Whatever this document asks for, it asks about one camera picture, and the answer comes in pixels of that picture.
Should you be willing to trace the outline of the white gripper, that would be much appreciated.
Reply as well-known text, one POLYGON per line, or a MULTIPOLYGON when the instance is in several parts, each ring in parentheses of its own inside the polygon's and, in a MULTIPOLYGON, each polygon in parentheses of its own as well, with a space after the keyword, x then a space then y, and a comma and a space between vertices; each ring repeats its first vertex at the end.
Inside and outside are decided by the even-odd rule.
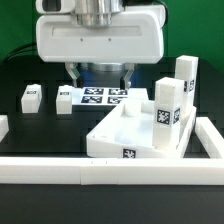
POLYGON ((122 79, 129 89, 133 63, 155 64, 163 57, 164 23, 162 6, 128 7, 103 27, 82 26, 72 14, 43 15, 36 25, 38 54, 44 61, 66 62, 76 88, 82 87, 76 63, 130 63, 122 79))

